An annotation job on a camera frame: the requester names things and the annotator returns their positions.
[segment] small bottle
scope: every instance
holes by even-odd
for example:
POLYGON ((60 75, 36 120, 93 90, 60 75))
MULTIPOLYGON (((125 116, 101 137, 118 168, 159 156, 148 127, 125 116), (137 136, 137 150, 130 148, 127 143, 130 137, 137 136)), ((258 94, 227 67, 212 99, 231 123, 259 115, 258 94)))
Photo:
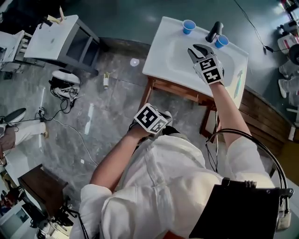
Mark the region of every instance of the small bottle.
POLYGON ((109 73, 108 72, 106 72, 105 74, 104 74, 104 89, 106 90, 106 89, 108 89, 108 87, 109 87, 109 73))

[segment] white shirt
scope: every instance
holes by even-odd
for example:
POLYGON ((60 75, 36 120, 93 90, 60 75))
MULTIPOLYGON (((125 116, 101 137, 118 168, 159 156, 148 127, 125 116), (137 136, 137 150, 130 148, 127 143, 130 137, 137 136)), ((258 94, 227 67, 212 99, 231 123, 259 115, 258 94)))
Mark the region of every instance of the white shirt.
MULTIPOLYGON (((228 148, 235 178, 257 187, 274 187, 256 145, 239 138, 228 148)), ((186 140, 160 136, 144 142, 133 154, 115 193, 89 184, 81 190, 80 215, 89 238, 163 238, 167 231, 188 238, 222 177, 205 167, 199 149, 186 140)), ((78 220, 71 239, 84 238, 78 220)))

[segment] blue cup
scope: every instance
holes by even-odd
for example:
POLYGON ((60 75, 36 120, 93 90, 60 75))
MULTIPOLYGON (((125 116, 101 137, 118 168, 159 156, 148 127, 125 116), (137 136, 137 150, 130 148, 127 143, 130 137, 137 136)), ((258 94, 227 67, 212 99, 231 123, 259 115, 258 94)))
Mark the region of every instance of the blue cup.
POLYGON ((229 40, 225 35, 218 35, 217 36, 217 41, 215 42, 215 46, 217 48, 227 46, 228 44, 229 44, 229 40))
POLYGON ((192 32, 192 30, 194 30, 195 28, 196 28, 195 22, 191 20, 183 21, 183 32, 185 34, 190 34, 190 32, 192 32))

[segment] black faucet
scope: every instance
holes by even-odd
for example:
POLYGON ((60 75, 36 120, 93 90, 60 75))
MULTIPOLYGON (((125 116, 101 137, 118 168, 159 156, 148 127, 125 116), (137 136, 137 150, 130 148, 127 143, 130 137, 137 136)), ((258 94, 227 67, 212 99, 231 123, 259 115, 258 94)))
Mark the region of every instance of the black faucet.
POLYGON ((222 34, 222 28, 223 24, 220 21, 217 21, 212 30, 209 32, 209 34, 206 36, 206 41, 207 42, 212 42, 216 35, 221 35, 222 34))

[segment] white sink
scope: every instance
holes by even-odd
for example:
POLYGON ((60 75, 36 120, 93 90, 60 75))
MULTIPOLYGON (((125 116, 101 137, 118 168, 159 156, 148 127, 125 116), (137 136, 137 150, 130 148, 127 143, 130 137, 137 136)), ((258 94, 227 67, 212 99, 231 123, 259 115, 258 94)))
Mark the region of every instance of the white sink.
POLYGON ((214 43, 205 40, 207 30, 196 27, 189 35, 182 31, 182 21, 163 17, 146 59, 143 74, 168 80, 212 97, 212 92, 193 69, 187 52, 191 48, 202 56, 193 44, 213 48, 224 68, 224 85, 239 107, 244 90, 248 53, 230 43, 217 49, 214 43))

